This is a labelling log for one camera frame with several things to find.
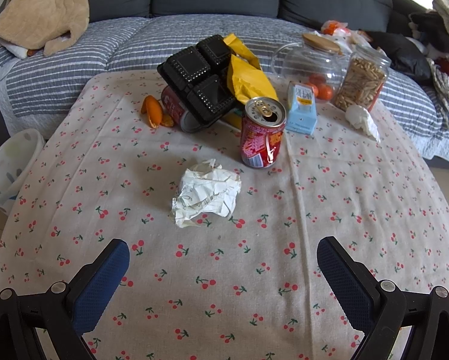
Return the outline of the striped grey sofa quilt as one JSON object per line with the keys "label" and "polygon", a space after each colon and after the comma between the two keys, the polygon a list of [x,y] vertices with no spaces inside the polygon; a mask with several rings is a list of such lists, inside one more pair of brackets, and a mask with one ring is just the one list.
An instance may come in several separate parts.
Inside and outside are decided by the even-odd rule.
{"label": "striped grey sofa quilt", "polygon": [[[0,113],[8,135],[27,129],[50,138],[85,84],[103,72],[154,70],[208,36],[235,33],[270,70],[271,56],[307,28],[281,19],[235,15],[125,17],[90,24],[72,47],[18,59],[0,47]],[[433,88],[390,71],[379,97],[426,159],[449,161],[449,130]]]}

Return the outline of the pile of clothes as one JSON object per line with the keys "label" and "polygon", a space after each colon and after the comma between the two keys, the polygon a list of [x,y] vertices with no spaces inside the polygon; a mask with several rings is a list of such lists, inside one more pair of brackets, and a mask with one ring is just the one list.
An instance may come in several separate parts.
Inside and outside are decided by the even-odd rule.
{"label": "pile of clothes", "polygon": [[391,59],[392,69],[433,87],[437,112],[449,131],[449,0],[433,0],[431,10],[412,0],[392,2],[387,30],[367,31],[366,37]]}

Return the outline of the white trash bin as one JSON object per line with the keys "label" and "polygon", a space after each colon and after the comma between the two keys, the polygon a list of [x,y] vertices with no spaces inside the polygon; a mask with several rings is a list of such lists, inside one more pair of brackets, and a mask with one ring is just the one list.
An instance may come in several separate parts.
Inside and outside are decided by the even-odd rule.
{"label": "white trash bin", "polygon": [[0,146],[0,211],[10,215],[20,189],[45,145],[34,128],[16,133]]}

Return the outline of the light blue milk carton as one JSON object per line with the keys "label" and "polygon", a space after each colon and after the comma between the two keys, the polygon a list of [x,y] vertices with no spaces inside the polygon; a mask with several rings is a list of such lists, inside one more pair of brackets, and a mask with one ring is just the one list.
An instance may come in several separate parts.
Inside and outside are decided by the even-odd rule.
{"label": "light blue milk carton", "polygon": [[315,91],[310,85],[291,81],[287,93],[286,129],[312,135],[317,125]]}

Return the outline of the plastic jar of nuts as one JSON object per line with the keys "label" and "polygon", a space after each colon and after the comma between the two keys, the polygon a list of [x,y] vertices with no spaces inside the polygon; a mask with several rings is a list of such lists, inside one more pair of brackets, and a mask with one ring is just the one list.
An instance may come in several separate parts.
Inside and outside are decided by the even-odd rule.
{"label": "plastic jar of nuts", "polygon": [[382,52],[357,45],[333,105],[346,111],[357,105],[371,111],[388,78],[391,60]]}

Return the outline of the beige fleece blanket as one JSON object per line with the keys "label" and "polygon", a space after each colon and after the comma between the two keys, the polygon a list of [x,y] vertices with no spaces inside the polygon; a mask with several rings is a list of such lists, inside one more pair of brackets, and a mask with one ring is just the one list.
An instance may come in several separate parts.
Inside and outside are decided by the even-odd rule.
{"label": "beige fleece blanket", "polygon": [[88,23],[88,0],[6,0],[0,41],[51,56],[76,44]]}

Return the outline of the red soda can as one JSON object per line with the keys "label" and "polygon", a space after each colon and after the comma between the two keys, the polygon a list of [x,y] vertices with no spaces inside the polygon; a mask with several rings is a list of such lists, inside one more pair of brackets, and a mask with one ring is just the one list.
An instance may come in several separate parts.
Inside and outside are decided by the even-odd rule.
{"label": "red soda can", "polygon": [[275,99],[255,97],[246,102],[241,122],[241,159],[246,166],[260,169],[276,162],[286,116]]}
{"label": "red soda can", "polygon": [[186,105],[181,102],[172,88],[167,85],[161,94],[161,100],[168,114],[185,133],[196,133],[202,126],[190,113]]}

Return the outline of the yellow snack bag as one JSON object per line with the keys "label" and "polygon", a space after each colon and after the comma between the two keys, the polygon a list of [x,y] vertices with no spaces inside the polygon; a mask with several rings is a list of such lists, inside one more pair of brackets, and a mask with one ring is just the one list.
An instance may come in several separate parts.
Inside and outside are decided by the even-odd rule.
{"label": "yellow snack bag", "polygon": [[229,125],[241,129],[241,117],[244,115],[244,106],[253,98],[266,97],[278,100],[268,76],[263,72],[259,58],[234,33],[223,39],[225,45],[231,50],[229,68],[226,77],[228,89],[239,102],[236,111],[231,111],[223,120]]}

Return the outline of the tangerine in jar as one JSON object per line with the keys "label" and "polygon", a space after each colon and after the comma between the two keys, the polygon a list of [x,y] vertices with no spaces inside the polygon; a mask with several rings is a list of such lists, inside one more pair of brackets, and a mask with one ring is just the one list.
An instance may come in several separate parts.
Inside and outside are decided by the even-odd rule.
{"label": "tangerine in jar", "polygon": [[319,86],[327,82],[326,76],[317,73],[309,75],[308,80],[315,86]]}
{"label": "tangerine in jar", "polygon": [[318,99],[322,101],[330,101],[333,98],[334,90],[330,85],[324,83],[318,84]]}
{"label": "tangerine in jar", "polygon": [[312,93],[314,94],[315,97],[317,97],[317,95],[319,94],[319,89],[316,85],[312,84],[312,83],[305,83],[306,87],[309,87],[312,90]]}

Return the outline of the black plastic food tray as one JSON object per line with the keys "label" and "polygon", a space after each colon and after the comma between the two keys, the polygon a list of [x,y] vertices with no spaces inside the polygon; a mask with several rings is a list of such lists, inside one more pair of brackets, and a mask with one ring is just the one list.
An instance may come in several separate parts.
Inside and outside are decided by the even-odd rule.
{"label": "black plastic food tray", "polygon": [[219,34],[168,57],[157,71],[200,127],[213,125],[238,106],[227,85],[231,49]]}

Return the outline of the white paper ball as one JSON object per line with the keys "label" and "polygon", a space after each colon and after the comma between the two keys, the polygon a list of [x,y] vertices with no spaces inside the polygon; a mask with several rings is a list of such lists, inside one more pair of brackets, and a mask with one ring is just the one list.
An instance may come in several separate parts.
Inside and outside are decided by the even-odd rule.
{"label": "white paper ball", "polygon": [[197,163],[184,171],[172,198],[171,218],[179,228],[196,226],[201,214],[229,217],[241,192],[241,177],[224,169],[215,158]]}

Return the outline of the crumpled white tissue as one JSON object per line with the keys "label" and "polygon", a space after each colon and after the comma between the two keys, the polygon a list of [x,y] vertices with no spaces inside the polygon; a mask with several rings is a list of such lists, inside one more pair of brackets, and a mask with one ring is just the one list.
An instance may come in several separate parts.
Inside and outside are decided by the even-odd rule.
{"label": "crumpled white tissue", "polygon": [[350,105],[346,109],[345,117],[353,128],[362,130],[368,137],[372,138],[377,143],[381,142],[378,127],[366,108],[358,105]]}

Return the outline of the clear glass jar wooden lid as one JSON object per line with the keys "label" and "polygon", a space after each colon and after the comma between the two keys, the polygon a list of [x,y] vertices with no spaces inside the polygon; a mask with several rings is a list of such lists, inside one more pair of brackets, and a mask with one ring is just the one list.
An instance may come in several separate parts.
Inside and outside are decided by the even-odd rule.
{"label": "clear glass jar wooden lid", "polygon": [[271,57],[271,71],[285,80],[305,84],[313,73],[326,76],[333,98],[346,74],[346,64],[339,45],[316,33],[303,33],[302,41],[283,45]]}

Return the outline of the orange peel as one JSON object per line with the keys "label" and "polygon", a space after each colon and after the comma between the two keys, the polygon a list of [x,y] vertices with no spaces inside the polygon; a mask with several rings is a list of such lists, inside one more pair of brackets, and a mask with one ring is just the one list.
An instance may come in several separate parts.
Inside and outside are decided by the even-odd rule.
{"label": "orange peel", "polygon": [[164,126],[171,128],[174,126],[174,121],[171,116],[166,114],[162,105],[152,95],[147,95],[141,104],[141,114],[147,115],[148,123],[152,128]]}

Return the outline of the cherry print tablecloth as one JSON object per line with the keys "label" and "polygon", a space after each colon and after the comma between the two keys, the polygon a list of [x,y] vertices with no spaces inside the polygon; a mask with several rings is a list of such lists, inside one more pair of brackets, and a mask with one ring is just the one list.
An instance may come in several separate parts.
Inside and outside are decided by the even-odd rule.
{"label": "cherry print tablecloth", "polygon": [[[0,290],[45,291],[120,238],[130,265],[96,329],[99,359],[348,359],[349,324],[316,260],[336,237],[379,280],[449,290],[449,206],[382,105],[381,142],[318,106],[310,136],[285,133],[277,161],[252,169],[240,134],[152,129],[155,72],[103,73],[83,88],[34,162],[0,240]],[[215,158],[241,177],[229,217],[179,228],[172,198],[189,167]]]}

